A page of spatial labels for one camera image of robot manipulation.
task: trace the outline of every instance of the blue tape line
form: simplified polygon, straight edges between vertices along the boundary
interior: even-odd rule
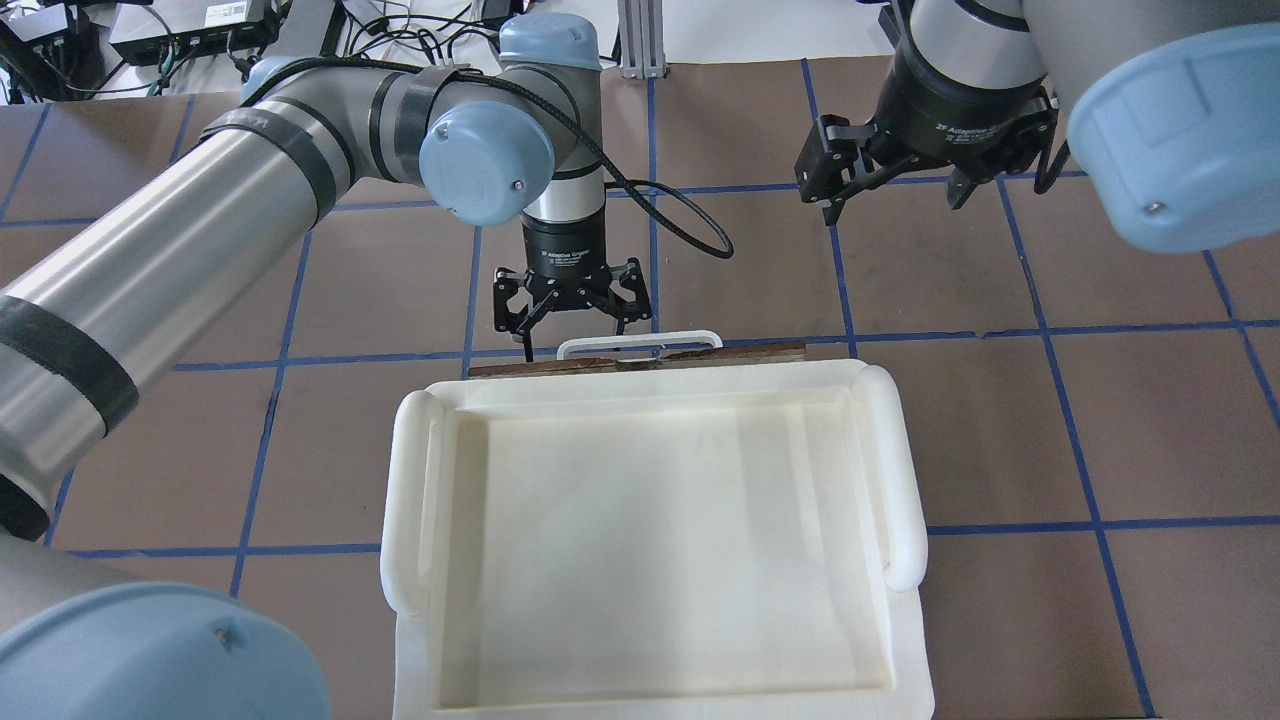
[[[975,340],[973,331],[919,333],[859,333],[858,342],[914,342],[920,340]]]
[[[96,218],[67,218],[59,220],[5,220],[0,223],[0,228],[50,228],[50,227],[64,227],[64,225],[88,225],[92,224]]]
[[[44,539],[45,547],[50,547],[54,544],[54,533],[58,532],[58,520],[60,520],[63,516],[63,505],[67,503],[67,493],[69,493],[72,489],[72,478],[74,477],[76,477],[74,468],[67,470],[67,474],[63,475],[63,484],[58,487],[58,500],[54,502],[54,516],[49,520],[49,529],[45,530],[45,539]]]
[[[1120,625],[1120,637],[1124,641],[1125,653],[1129,656],[1129,669],[1133,673],[1134,685],[1138,691],[1138,700],[1142,702],[1143,712],[1148,717],[1156,715],[1151,702],[1151,692],[1147,688],[1147,678],[1142,669],[1142,659],[1138,656],[1138,644],[1133,639],[1133,629],[1129,625],[1129,611],[1125,609],[1124,593],[1120,591],[1120,578],[1116,575],[1115,561],[1111,557],[1111,547],[1107,542],[1106,530],[1102,527],[1102,515],[1098,511],[1098,501],[1093,493],[1093,480],[1089,477],[1088,465],[1084,461],[1084,448],[1080,445],[1080,434],[1075,427],[1075,416],[1071,413],[1071,402],[1066,395],[1066,383],[1062,380],[1062,369],[1057,363],[1057,352],[1053,350],[1053,338],[1048,332],[1048,323],[1044,320],[1044,307],[1041,304],[1039,291],[1036,288],[1036,277],[1032,273],[1030,260],[1027,258],[1027,247],[1023,245],[1021,232],[1018,229],[1018,219],[1014,217],[1014,205],[1009,200],[1009,190],[1005,179],[997,177],[996,187],[1000,191],[1000,202],[1005,210],[1005,219],[1009,223],[1009,232],[1018,251],[1018,259],[1023,265],[1023,274],[1027,277],[1027,288],[1032,296],[1032,307],[1036,311],[1036,325],[1041,331],[1044,345],[1044,355],[1048,357],[1050,373],[1053,377],[1053,389],[1057,392],[1059,406],[1062,410],[1062,420],[1066,424],[1066,434],[1071,442],[1071,455],[1075,457],[1075,468],[1080,475],[1080,488],[1084,491],[1084,501],[1089,507],[1089,518],[1094,524],[1094,538],[1098,543],[1098,553],[1102,559],[1102,570],[1107,577],[1107,585],[1111,588],[1111,602],[1115,606],[1116,621]]]
[[[1244,341],[1244,354],[1249,357],[1249,365],[1253,368],[1253,377],[1258,380],[1258,387],[1262,388],[1262,397],[1267,401],[1267,407],[1271,409],[1271,419],[1275,420],[1277,428],[1280,428],[1280,402],[1276,401],[1276,393],[1271,389],[1271,382],[1267,379],[1267,373],[1262,368],[1262,360],[1258,359],[1258,351],[1253,347],[1253,341],[1249,338],[1249,333],[1245,332],[1244,327],[1239,328],[1240,338]]]
[[[987,525],[929,525],[928,534],[947,536],[1023,536],[1036,533],[1080,533],[1093,530],[1093,523],[1006,523]]]
[[[1231,293],[1226,290],[1226,281],[1222,278],[1222,273],[1217,269],[1217,263],[1213,260],[1213,254],[1208,250],[1201,252],[1204,258],[1204,265],[1208,268],[1208,274],[1213,278],[1213,287],[1217,288],[1217,296],[1222,300],[1222,306],[1226,309],[1226,316],[1235,319],[1235,302],[1231,301]]]
[[[337,544],[266,544],[244,548],[246,555],[353,555],[362,552],[381,552],[381,543],[353,542]]]
[[[467,373],[471,372],[471,345],[475,342],[476,333],[476,295],[480,288],[480,243],[483,242],[484,231],[476,225],[475,234],[471,238],[471,290],[467,295],[467,325],[466,336],[462,338],[462,375],[461,379],[467,379]]]
[[[1162,530],[1183,528],[1244,528],[1280,525],[1280,515],[1234,515],[1222,518],[1152,518],[1134,520],[1105,520],[1101,527],[1107,530]],[[932,537],[956,536],[1020,536],[1042,533],[1087,533],[1098,524],[1091,521],[1061,523],[995,523],[978,525],[929,525]],[[380,552],[381,543],[332,543],[332,544],[266,544],[232,547],[147,547],[113,550],[72,550],[72,555],[87,559],[110,557],[232,557],[243,552],[246,556],[262,555],[344,555]]]
[[[237,363],[178,363],[172,370],[179,373],[212,373],[219,370],[261,370],[262,368],[275,368],[278,360],[241,360]]]
[[[1249,320],[1245,327],[1274,328],[1280,327],[1280,320]],[[1189,332],[1189,331],[1221,331],[1233,329],[1235,325],[1229,322],[1212,323],[1166,323],[1160,325],[1093,325],[1093,327],[1066,327],[1047,328],[1050,336],[1082,336],[1082,334],[1125,334],[1125,333],[1160,333],[1160,332]],[[978,334],[973,331],[924,331],[902,333],[858,333],[858,342],[916,342],[929,340],[995,340],[1009,337],[1039,337],[1042,333],[1037,328],[1012,328],[1007,331],[992,331]],[[726,340],[724,345],[733,347],[741,345],[767,345],[772,342],[806,342],[810,345],[824,345],[833,342],[847,342],[846,336],[791,336],[791,337],[755,337]],[[538,347],[538,355],[554,354],[556,347]],[[518,356],[517,350],[472,350],[470,357],[507,357]],[[407,363],[415,360],[461,360],[465,352],[388,352],[370,355],[315,355],[306,357],[289,357],[285,365],[346,365],[353,363]],[[243,360],[234,363],[182,363],[174,365],[177,372],[202,373],[225,370],[256,370],[262,368],[275,368],[279,360]]]
[[[351,213],[356,210],[401,210],[406,208],[439,208],[435,200],[396,200],[392,202],[342,202],[333,206],[330,213]]]
[[[813,88],[813,74],[809,70],[809,58],[800,59],[800,76],[804,78],[804,94],[809,101],[809,115],[818,119],[818,95]],[[774,186],[776,190],[796,190],[795,183]],[[858,331],[854,328],[854,311],[849,304],[849,281],[845,277],[845,254],[840,249],[840,231],[835,225],[827,228],[831,238],[831,256],[836,266],[836,292],[840,296],[840,314],[845,322],[845,342],[849,343],[849,356],[858,357]]]
[[[387,352],[375,355],[333,355],[289,357],[284,365],[351,365],[355,363],[412,363],[415,360],[461,360],[462,352]]]
[[[1015,174],[1011,174],[1011,176],[1006,174],[1005,177],[1006,178],[1012,178],[1012,179],[1036,179],[1036,173],[1032,173],[1032,172],[1028,172],[1028,173],[1015,173]],[[1060,178],[1087,178],[1087,177],[1089,177],[1089,173],[1085,173],[1084,170],[1062,170],[1062,173],[1059,177]]]
[[[86,560],[118,557],[236,557],[239,547],[145,547],[128,550],[72,550],[72,555]]]
[[[774,182],[765,184],[709,184],[700,187],[677,187],[685,195],[733,195],[740,192],[795,192],[799,190],[794,182]]]
[[[311,255],[311,233],[302,237],[302,252],[298,254],[298,270],[293,277],[293,292],[289,296],[289,311],[284,316],[284,332],[280,333],[280,356],[275,369],[275,382],[271,386],[271,398],[266,404],[262,419],[262,436],[257,443],[257,457],[253,461],[253,479],[250,483],[248,501],[244,503],[244,523],[241,527],[239,552],[236,555],[236,569],[232,571],[232,584],[228,594],[239,594],[241,577],[244,573],[244,548],[253,532],[253,516],[257,512],[257,496],[262,488],[262,470],[266,468],[266,451],[271,446],[271,430],[275,427],[275,410],[280,404],[280,391],[284,388],[285,360],[289,357],[289,343],[293,341],[293,322],[298,314],[298,299],[302,297],[302,281],[307,273],[307,259]]]
[[[169,154],[169,164],[178,161],[182,158],[182,141],[187,138],[187,126],[191,124],[191,111],[196,109],[196,97],[198,95],[187,96],[187,109],[182,111],[182,124],[178,126],[178,137],[173,141],[173,152]]]
[[[1151,518],[1142,520],[1103,520],[1108,530],[1160,530],[1174,528],[1245,528],[1280,525],[1280,515],[1230,515],[1222,518]]]
[[[1262,368],[1258,352],[1253,347],[1253,341],[1249,340],[1248,329],[1245,329],[1252,323],[1240,322],[1235,314],[1235,302],[1231,300],[1231,292],[1226,288],[1226,279],[1222,277],[1222,272],[1219,270],[1217,261],[1213,260],[1213,254],[1206,250],[1202,255],[1204,256],[1204,264],[1208,266],[1208,274],[1213,278],[1213,286],[1217,287],[1217,295],[1222,299],[1222,306],[1226,307],[1226,315],[1231,318],[1229,327],[1239,333],[1240,342],[1244,343],[1244,355],[1249,359],[1249,366],[1253,368],[1253,377],[1258,380],[1258,387],[1262,389],[1262,397],[1267,402],[1267,409],[1271,410],[1271,420],[1280,428],[1280,402],[1276,401],[1271,380],[1267,379],[1266,369]]]
[[[1226,320],[1204,323],[1152,323],[1149,325],[1083,325],[1047,328],[1052,336],[1073,334],[1124,334],[1124,333],[1175,333],[1185,331],[1229,331],[1235,327]]]
[[[943,183],[950,176],[897,176],[884,184],[934,184]]]
[[[751,347],[753,345],[773,345],[776,342],[804,342],[809,345],[835,345],[837,342],[847,342],[849,338],[842,334],[824,334],[813,337],[753,337],[753,338],[739,338],[739,340],[726,340],[724,347]],[[701,345],[691,343],[689,347],[703,347]]]
[[[658,181],[658,94],[653,83],[654,78],[645,78],[645,104],[648,105],[648,124],[649,124],[649,179]],[[654,208],[658,208],[658,196],[654,195],[650,200]],[[653,315],[649,318],[649,332],[660,332],[659,320],[659,306],[662,304],[662,293],[659,292],[659,265],[662,265],[662,258],[658,252],[658,220],[653,217],[649,218],[649,307],[653,310]]]
[[[22,160],[18,163],[18,169],[13,173],[13,182],[9,184],[9,192],[5,192],[4,204],[0,204],[0,220],[9,214],[9,205],[13,204],[13,196],[18,192],[18,183],[22,181],[23,173],[27,172],[27,165],[31,164],[31,155],[36,151],[36,141],[40,140],[40,132],[45,129],[45,120],[49,118],[49,109],[52,106],[54,105],[49,102],[40,110],[40,118],[36,120],[36,129],[31,131],[31,140],[27,141],[27,149],[22,152]]]

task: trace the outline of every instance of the silver arm segment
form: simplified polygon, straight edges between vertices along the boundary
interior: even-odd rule
[[[499,77],[599,138],[598,72],[504,64]],[[38,537],[61,477],[357,179],[421,186],[433,118],[499,102],[541,127],[554,168],[594,161],[525,100],[447,79],[348,67],[289,78],[216,120],[195,150],[4,288],[0,525]]]

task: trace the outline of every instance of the metal frame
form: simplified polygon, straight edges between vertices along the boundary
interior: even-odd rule
[[[662,50],[662,0],[618,0],[622,77],[667,77]]]

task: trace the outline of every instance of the robotic arm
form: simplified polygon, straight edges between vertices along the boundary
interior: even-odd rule
[[[285,628],[219,593],[138,582],[27,541],[47,529],[67,470],[360,178],[425,186],[466,223],[522,218],[529,269],[497,273],[495,325],[529,359],[530,329],[550,311],[598,307],[620,332],[649,316],[639,261],[605,261],[604,172],[696,241],[636,190],[655,183],[627,181],[600,149],[594,28],[527,14],[500,38],[495,77],[338,58],[260,63],[244,102],[191,152],[0,292],[6,711],[328,716],[319,666]],[[512,313],[521,287],[532,300]]]
[[[876,114],[818,119],[795,165],[800,197],[833,225],[854,195],[951,167],[956,209],[1032,163],[1046,192],[1075,155],[1112,224],[1146,250],[1275,232],[1277,20],[1276,0],[892,0]],[[1070,145],[1051,163],[1060,114]]]
[[[492,78],[260,63],[246,101],[198,146],[5,288],[0,523],[38,537],[59,478],[361,177],[425,184],[466,223],[522,217],[529,270],[499,270],[494,293],[497,328],[526,352],[549,311],[595,306],[620,329],[648,318],[639,263],[605,261],[602,161],[617,168],[600,150],[594,28],[522,15],[502,47]],[[521,287],[531,305],[512,313]]]

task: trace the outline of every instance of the electronic device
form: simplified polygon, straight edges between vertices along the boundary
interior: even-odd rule
[[[232,50],[246,50],[268,45],[278,33],[270,0],[155,0],[119,5],[108,40],[131,65],[154,65],[174,40],[182,53],[197,58],[227,51],[228,38]]]

